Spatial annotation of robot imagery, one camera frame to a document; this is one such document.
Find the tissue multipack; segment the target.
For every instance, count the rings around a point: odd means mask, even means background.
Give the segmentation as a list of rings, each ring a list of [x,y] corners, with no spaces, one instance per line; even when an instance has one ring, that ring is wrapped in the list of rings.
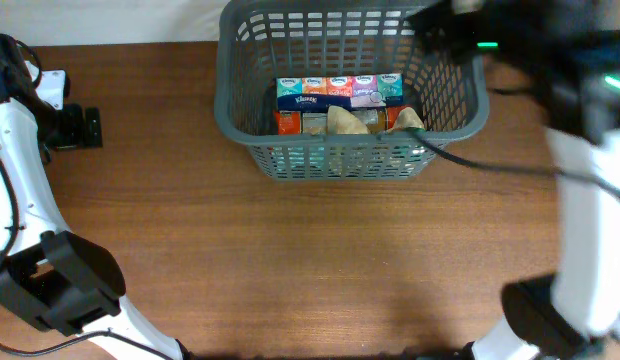
[[[276,94],[280,111],[326,112],[331,106],[358,110],[404,104],[399,73],[277,78]]]

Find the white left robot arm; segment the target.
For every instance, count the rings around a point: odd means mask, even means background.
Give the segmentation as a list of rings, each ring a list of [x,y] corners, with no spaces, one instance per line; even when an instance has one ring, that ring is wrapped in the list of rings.
[[[65,341],[44,356],[89,341],[115,359],[189,359],[177,339],[132,304],[104,247],[62,216],[44,170],[53,151],[100,148],[100,113],[66,103],[69,78],[45,71],[25,43],[0,33],[0,305]]]

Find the beige paper bag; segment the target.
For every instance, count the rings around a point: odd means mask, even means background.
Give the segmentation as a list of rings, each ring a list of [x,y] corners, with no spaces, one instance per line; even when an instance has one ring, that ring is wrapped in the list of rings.
[[[389,135],[400,131],[425,131],[425,125],[416,111],[410,107],[400,110],[395,122],[380,135]],[[330,106],[327,113],[327,132],[332,135],[365,135],[370,134],[366,124],[338,106]]]

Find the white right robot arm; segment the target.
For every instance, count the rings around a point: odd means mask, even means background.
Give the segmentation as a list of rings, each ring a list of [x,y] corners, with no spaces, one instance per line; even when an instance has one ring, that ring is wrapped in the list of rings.
[[[620,340],[620,30],[598,13],[594,1],[440,1],[408,16],[427,51],[494,48],[528,72],[556,161],[559,269],[507,284],[502,320],[457,359],[580,359]]]

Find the grey plastic laundry basket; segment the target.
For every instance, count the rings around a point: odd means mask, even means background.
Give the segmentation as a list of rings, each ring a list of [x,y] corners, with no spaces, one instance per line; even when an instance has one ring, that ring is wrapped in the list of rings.
[[[232,1],[220,17],[214,116],[260,169],[284,181],[400,179],[421,172],[437,149],[479,132],[489,115],[483,63],[456,64],[425,54],[405,17],[426,8],[410,1]],[[423,120],[419,139],[389,135],[279,135],[274,123],[279,77],[399,73],[406,103]],[[419,142],[433,154],[402,173],[389,165],[394,146]],[[282,179],[270,154],[278,146],[323,146],[319,178]]]

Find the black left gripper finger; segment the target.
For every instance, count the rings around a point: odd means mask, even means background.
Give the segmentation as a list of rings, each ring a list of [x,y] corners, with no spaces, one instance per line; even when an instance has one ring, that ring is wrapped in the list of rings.
[[[85,144],[87,147],[103,146],[101,117],[97,108],[85,109]]]
[[[68,104],[62,110],[62,146],[68,148],[84,145],[85,119],[78,104]]]

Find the green lidded glass jar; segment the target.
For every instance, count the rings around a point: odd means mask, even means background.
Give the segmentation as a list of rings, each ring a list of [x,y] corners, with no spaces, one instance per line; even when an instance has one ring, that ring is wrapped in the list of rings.
[[[412,173],[420,166],[425,166],[433,154],[419,142],[416,144],[403,143],[393,147],[389,158],[389,165],[402,173]]]

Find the light green packet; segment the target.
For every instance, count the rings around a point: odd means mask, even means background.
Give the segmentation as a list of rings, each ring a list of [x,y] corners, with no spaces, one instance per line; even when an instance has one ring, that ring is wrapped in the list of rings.
[[[319,178],[325,168],[323,146],[278,146],[270,150],[276,176],[282,179]]]

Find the orange pasta package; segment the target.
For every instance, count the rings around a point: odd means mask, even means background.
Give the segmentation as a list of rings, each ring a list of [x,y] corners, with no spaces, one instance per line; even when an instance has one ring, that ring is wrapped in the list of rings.
[[[368,127],[370,134],[380,134],[395,122],[400,110],[410,106],[350,111]],[[327,132],[327,113],[280,111],[274,113],[279,135],[332,135]]]

